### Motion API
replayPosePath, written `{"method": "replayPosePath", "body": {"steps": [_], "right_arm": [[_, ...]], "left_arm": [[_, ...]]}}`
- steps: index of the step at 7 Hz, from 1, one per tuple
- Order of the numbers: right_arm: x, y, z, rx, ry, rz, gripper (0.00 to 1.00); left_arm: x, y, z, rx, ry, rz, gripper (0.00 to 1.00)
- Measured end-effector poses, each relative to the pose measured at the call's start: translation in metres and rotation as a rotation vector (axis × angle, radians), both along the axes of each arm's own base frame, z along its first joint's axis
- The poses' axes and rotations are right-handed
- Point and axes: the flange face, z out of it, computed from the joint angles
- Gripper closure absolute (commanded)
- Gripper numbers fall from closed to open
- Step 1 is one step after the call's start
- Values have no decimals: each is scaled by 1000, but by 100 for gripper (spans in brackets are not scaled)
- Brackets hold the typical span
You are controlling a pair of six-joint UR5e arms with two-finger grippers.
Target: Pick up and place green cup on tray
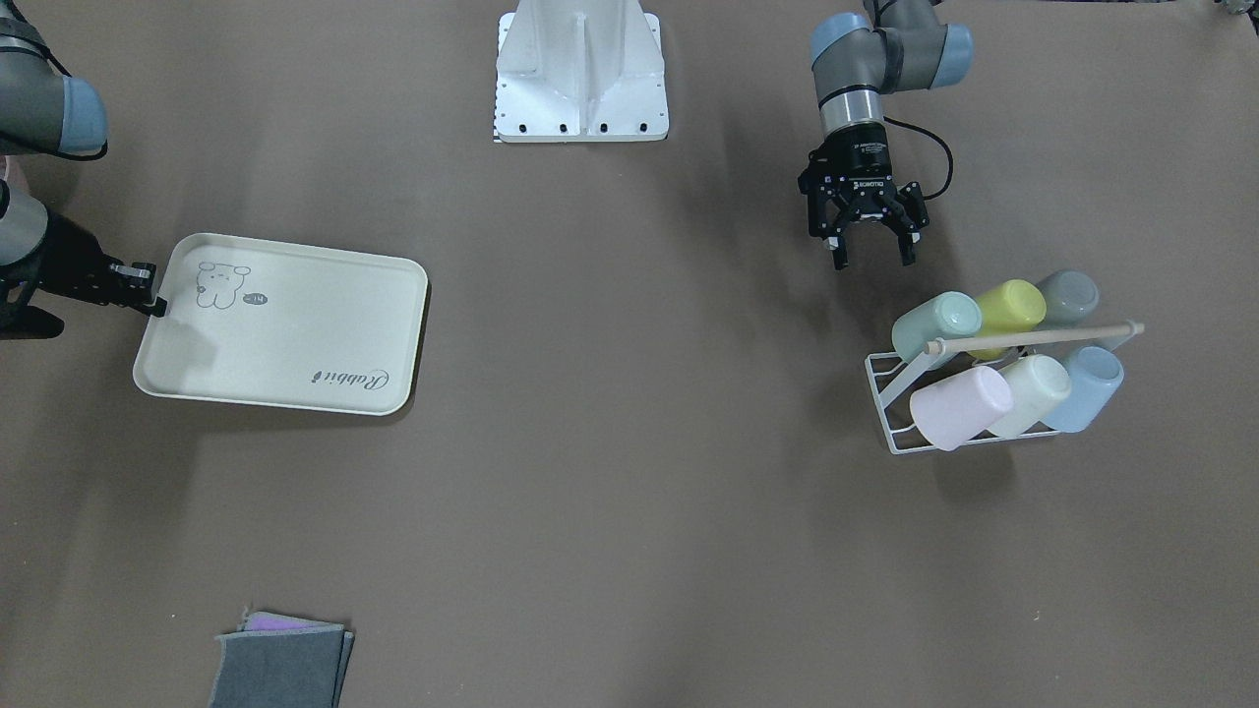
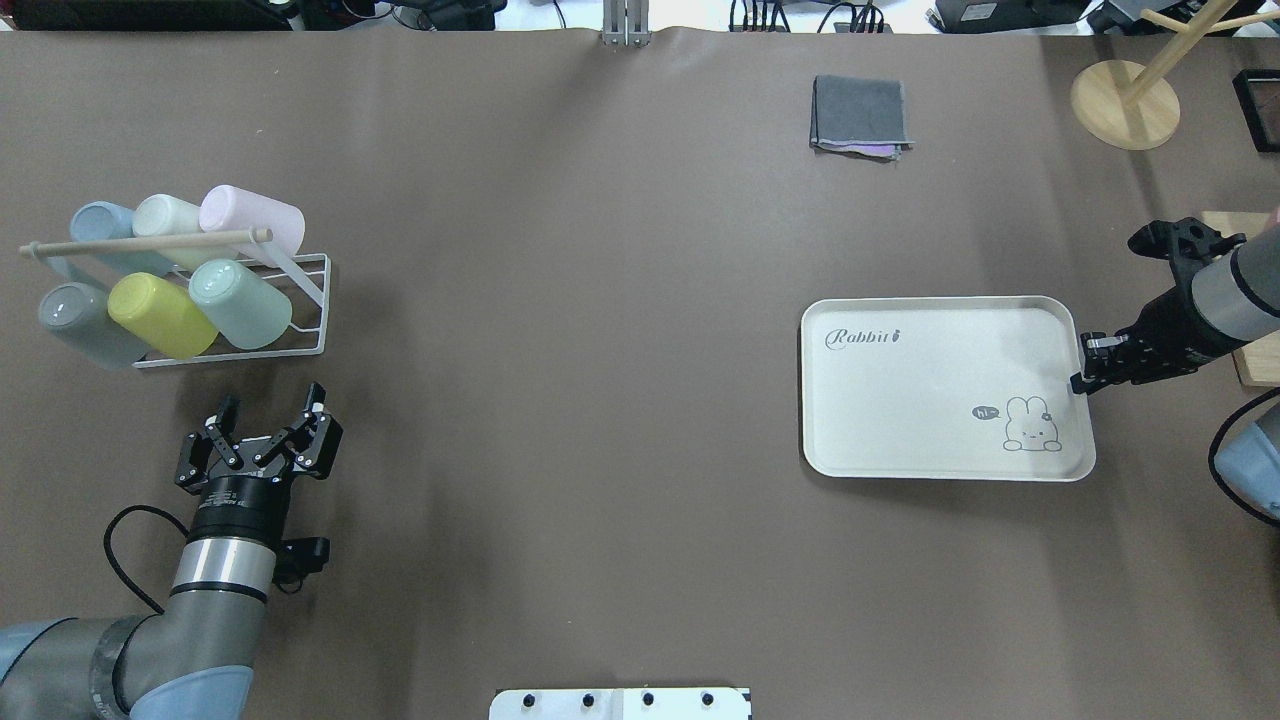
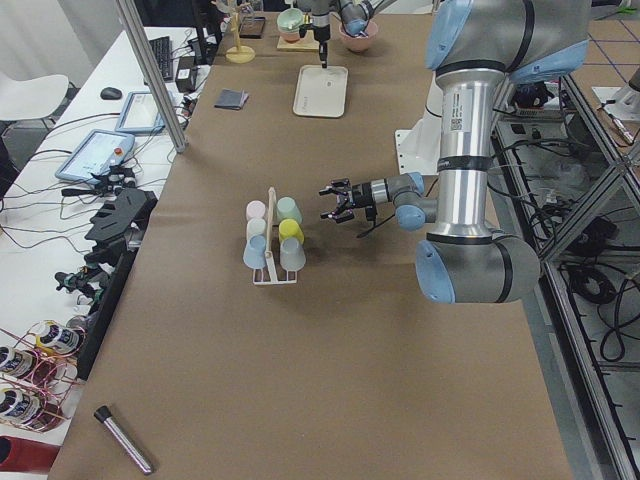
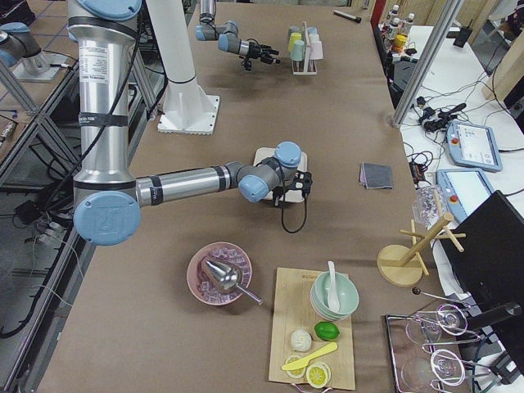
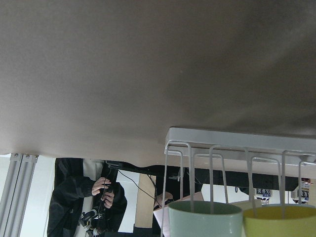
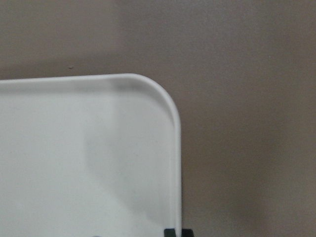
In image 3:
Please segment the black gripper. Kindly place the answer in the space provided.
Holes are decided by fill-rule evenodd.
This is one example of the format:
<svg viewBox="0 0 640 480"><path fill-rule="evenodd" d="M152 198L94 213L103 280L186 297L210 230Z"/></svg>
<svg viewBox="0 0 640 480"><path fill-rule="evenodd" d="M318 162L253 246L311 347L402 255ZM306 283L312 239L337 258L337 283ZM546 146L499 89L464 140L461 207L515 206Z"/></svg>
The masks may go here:
<svg viewBox="0 0 640 480"><path fill-rule="evenodd" d="M319 191L320 196L334 194L347 196L347 203L339 203L336 208L320 214L321 219L344 223L355 218L353 209L366 208L373 204L372 187L369 182L351 185L348 178L331 180Z"/></svg>
<svg viewBox="0 0 640 480"><path fill-rule="evenodd" d="M314 26L314 39L319 44L319 59L321 63L328 62L328 41L330 40L330 25Z"/></svg>

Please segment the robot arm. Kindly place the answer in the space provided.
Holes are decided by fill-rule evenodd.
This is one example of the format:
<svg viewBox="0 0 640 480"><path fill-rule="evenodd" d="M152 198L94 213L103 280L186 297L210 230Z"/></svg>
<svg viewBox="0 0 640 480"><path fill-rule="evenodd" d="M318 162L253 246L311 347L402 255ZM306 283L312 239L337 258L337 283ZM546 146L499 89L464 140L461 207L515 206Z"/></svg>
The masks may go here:
<svg viewBox="0 0 640 480"><path fill-rule="evenodd" d="M485 219L492 164L494 98L500 84L557 78L578 69L588 44L588 1L447 1L433 21L425 63L443 93L438 196L417 173L327 187L337 198L328 218L392 203L399 225L427 229L417 247L423 295L441 303L503 303L537 282L540 266L522 239Z"/></svg>
<svg viewBox="0 0 640 480"><path fill-rule="evenodd" d="M366 28L379 13L392 8L395 0L352 1L321 0L294 1L292 5L301 11L300 19L293 26L303 38L308 31L319 43L319 59L323 69L328 67L328 42L331 34L330 15L335 14L348 37L366 38Z"/></svg>

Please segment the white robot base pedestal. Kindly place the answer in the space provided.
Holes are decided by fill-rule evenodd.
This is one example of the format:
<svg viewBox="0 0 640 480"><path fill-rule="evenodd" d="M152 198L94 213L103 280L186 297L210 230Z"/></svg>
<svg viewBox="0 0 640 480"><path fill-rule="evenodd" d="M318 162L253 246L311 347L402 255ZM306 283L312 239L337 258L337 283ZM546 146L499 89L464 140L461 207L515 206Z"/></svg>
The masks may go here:
<svg viewBox="0 0 640 480"><path fill-rule="evenodd" d="M432 78L424 114L410 130L396 130L396 157L399 172L437 174L440 158L443 92Z"/></svg>

